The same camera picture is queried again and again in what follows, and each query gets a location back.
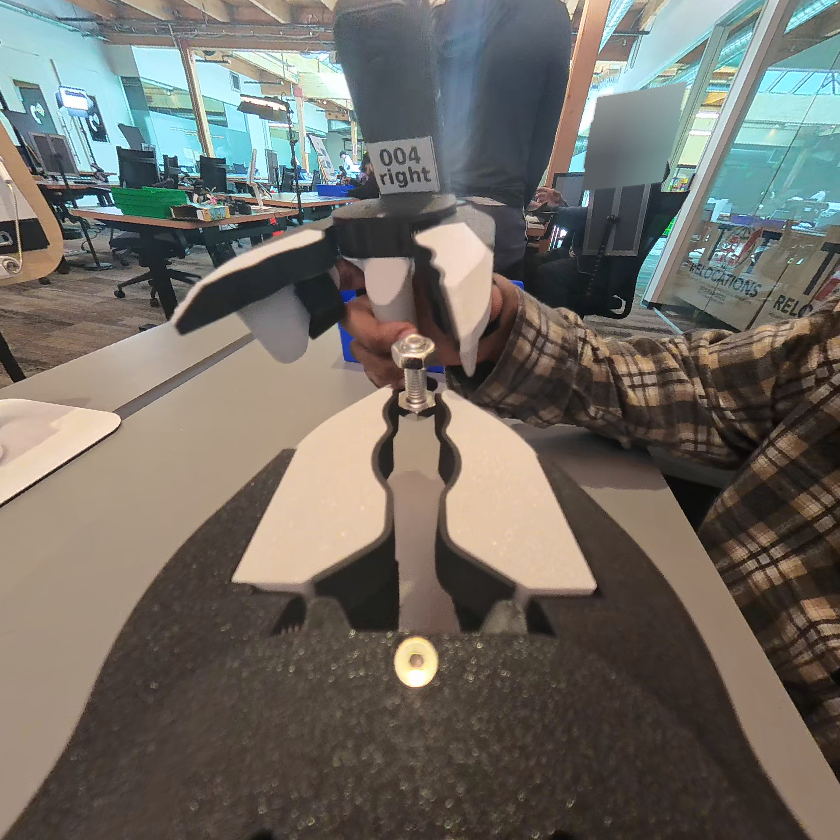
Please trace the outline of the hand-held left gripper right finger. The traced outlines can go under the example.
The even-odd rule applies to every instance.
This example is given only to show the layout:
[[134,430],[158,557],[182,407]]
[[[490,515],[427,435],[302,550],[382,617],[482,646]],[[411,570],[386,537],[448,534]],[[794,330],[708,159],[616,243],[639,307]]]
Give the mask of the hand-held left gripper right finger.
[[459,560],[513,595],[592,595],[595,577],[534,449],[450,390],[439,402],[439,579]]

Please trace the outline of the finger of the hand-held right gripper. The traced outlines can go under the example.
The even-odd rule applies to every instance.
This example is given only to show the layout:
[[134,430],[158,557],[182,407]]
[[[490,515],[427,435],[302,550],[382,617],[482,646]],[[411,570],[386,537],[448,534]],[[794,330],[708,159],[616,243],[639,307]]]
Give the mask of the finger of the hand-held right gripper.
[[308,335],[318,337],[340,321],[340,289],[330,275],[339,257],[332,228],[273,237],[198,281],[173,312],[173,327],[185,335],[291,290],[309,315]]
[[464,372],[473,375],[490,322],[492,247],[467,222],[456,222],[416,233],[415,255],[427,277],[434,320],[457,349]]

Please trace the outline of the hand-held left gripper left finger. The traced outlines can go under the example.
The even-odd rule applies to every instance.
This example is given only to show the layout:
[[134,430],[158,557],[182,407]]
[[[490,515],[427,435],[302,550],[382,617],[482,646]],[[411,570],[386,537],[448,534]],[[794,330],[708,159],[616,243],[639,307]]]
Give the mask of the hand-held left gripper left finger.
[[393,536],[380,467],[394,435],[395,394],[381,389],[302,439],[235,570],[251,586],[315,586]]

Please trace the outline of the silver steel bolt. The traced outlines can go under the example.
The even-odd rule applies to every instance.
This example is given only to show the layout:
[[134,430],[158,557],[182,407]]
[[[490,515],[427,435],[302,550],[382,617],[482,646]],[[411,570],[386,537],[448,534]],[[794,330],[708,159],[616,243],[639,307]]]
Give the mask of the silver steel bolt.
[[434,342],[418,333],[410,333],[392,345],[392,358],[403,374],[403,389],[423,396],[427,387],[427,361],[434,354]]

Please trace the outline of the person's right forearm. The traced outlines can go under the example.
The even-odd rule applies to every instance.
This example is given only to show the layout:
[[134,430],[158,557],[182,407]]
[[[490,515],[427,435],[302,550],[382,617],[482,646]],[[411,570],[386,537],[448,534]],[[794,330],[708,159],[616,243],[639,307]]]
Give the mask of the person's right forearm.
[[722,469],[752,457],[838,471],[838,292],[802,318],[745,332],[621,341],[515,289],[496,360],[448,384],[501,417],[586,428]]

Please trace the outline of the wooden desk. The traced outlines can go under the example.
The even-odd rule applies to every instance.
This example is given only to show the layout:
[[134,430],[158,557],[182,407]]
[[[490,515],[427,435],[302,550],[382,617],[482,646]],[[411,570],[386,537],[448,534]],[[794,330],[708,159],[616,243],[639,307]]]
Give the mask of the wooden desk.
[[198,280],[198,275],[172,268],[173,260],[184,259],[191,249],[201,246],[217,267],[235,257],[236,243],[248,240],[260,245],[274,233],[284,231],[286,221],[295,217],[296,212],[280,207],[253,208],[250,213],[207,221],[126,215],[115,206],[102,206],[78,208],[72,216],[115,231],[110,244],[114,256],[121,249],[137,256],[144,273],[116,286],[115,297],[124,298],[124,288],[143,282],[152,287],[153,277],[160,275],[162,270],[166,271],[169,280],[191,286]]

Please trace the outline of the black softbox light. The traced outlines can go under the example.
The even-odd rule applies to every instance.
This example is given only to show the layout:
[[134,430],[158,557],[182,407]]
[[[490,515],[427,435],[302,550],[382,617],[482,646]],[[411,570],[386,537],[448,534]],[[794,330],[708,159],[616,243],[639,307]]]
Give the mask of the black softbox light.
[[288,102],[277,98],[242,95],[238,111],[248,116],[258,117],[268,123],[289,126],[292,122]]

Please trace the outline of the black office chair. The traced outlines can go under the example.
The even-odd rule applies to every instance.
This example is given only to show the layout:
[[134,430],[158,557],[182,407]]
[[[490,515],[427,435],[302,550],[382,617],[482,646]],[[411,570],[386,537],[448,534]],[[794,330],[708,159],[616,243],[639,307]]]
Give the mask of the black office chair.
[[169,318],[176,305],[172,282],[190,287],[198,281],[198,275],[172,267],[174,260],[190,255],[183,231],[169,225],[172,209],[184,203],[185,195],[153,182],[158,171],[152,152],[118,147],[117,155],[119,182],[112,189],[112,201],[122,221],[112,227],[111,252],[132,254],[144,272],[120,282],[114,296],[125,298],[126,287],[146,282],[150,305]]
[[634,304],[639,271],[688,192],[660,183],[590,190],[581,250],[564,262],[546,305],[620,320]]

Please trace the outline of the green plastic crate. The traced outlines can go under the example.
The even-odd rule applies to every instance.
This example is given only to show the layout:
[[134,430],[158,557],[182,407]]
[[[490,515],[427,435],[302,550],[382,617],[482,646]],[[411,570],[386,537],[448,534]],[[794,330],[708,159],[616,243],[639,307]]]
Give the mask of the green plastic crate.
[[143,186],[141,188],[114,186],[112,201],[124,216],[155,219],[172,218],[170,208],[190,202],[181,189]]

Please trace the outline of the curved wooden board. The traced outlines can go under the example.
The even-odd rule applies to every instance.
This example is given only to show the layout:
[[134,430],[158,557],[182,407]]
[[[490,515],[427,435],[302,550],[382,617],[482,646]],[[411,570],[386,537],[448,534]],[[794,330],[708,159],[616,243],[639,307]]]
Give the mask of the curved wooden board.
[[1,128],[1,286],[46,282],[63,257],[63,237],[51,205]]

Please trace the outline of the printed cardboard box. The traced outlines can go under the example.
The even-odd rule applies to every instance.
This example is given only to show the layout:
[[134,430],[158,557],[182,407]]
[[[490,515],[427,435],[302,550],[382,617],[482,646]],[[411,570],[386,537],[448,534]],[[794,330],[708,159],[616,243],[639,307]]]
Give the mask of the printed cardboard box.
[[838,271],[839,227],[827,227],[824,235],[806,235],[805,242],[787,257],[780,278],[752,326],[808,315],[838,287]]
[[702,224],[679,268],[677,296],[731,328],[746,329],[771,291],[757,267],[767,245],[763,234],[762,227]]

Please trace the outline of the white pad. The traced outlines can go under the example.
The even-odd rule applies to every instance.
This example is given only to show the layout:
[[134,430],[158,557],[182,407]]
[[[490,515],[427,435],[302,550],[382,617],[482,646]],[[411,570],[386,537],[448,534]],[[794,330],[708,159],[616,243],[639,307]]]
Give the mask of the white pad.
[[1,401],[1,503],[15,499],[121,425],[116,413],[21,398]]

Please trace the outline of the person's plaid shirt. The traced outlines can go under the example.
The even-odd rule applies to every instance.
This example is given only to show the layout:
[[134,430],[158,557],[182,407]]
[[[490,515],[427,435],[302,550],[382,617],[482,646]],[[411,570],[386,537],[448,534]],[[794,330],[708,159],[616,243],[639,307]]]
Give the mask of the person's plaid shirt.
[[700,540],[839,773],[838,387],[818,388],[737,471]]

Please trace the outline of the wooden post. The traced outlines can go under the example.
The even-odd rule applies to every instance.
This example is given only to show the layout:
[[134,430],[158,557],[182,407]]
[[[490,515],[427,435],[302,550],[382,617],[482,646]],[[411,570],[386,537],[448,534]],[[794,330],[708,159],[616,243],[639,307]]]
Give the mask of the wooden post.
[[571,171],[571,159],[589,95],[595,63],[601,51],[610,1],[584,1],[579,30],[570,62],[570,75],[563,110],[555,133],[546,185],[553,177]]

